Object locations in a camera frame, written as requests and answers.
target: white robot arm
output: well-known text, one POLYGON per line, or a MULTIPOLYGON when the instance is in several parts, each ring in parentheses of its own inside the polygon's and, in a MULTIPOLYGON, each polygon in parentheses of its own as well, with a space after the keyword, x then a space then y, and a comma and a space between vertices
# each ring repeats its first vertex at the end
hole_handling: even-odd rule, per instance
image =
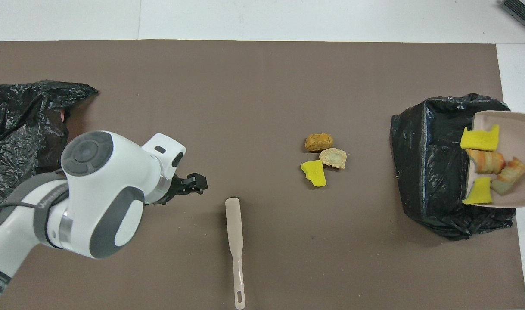
POLYGON ((66 177, 36 175, 0 205, 0 295, 38 243, 108 257, 132 239, 144 205, 202 194, 204 176, 174 174, 185 153, 183 145, 160 133, 142 147, 106 131, 73 139, 61 158, 66 177))

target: brown tabletop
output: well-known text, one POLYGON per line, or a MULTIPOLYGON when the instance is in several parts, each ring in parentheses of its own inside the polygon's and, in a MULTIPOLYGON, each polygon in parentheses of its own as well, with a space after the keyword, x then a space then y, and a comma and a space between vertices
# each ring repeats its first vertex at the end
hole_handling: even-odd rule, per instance
POLYGON ((187 148, 205 194, 145 208, 104 260, 38 246, 5 309, 233 309, 224 200, 238 196, 246 309, 524 308, 516 227, 450 242, 402 212, 390 119, 434 96, 502 99, 494 45, 221 41, 0 43, 0 83, 99 89, 71 137, 109 130, 187 148), (348 154, 314 188, 310 133, 348 154))

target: beige chip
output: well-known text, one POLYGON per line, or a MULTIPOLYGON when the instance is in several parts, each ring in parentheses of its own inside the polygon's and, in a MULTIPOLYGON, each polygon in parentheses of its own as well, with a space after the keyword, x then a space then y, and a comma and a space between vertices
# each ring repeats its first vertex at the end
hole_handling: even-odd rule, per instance
POLYGON ((330 149, 325 149, 320 153, 320 160, 325 165, 344 169, 345 161, 347 161, 347 153, 332 147, 330 149))

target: yellow object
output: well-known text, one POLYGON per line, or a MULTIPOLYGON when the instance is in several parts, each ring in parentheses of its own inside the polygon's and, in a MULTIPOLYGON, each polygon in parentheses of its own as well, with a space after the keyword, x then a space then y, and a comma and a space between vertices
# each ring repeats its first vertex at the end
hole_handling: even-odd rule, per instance
POLYGON ((306 178, 309 179, 314 186, 325 186, 326 176, 323 174, 322 161, 307 161, 300 165, 300 168, 306 173, 306 178))
POLYGON ((490 178, 485 177, 475 179, 475 184, 473 184, 469 196, 463 199, 462 202, 466 205, 486 204, 492 202, 492 196, 490 194, 490 178))
POLYGON ((463 130, 461 136, 462 149, 481 149, 483 151, 495 151, 498 148, 500 126, 493 125, 491 131, 485 130, 463 130))

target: trash bag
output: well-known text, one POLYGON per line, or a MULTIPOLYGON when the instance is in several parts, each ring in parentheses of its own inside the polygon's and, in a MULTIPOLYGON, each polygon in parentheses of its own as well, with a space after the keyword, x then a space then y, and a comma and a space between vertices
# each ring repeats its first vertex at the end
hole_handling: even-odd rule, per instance
POLYGON ((513 225, 514 208, 465 205, 469 157, 463 129, 484 110, 509 111, 488 96, 436 97, 392 116, 391 143, 404 213, 449 240, 513 225))
POLYGON ((68 130, 62 112, 97 94, 86 84, 0 85, 0 203, 33 175, 59 169, 68 130))

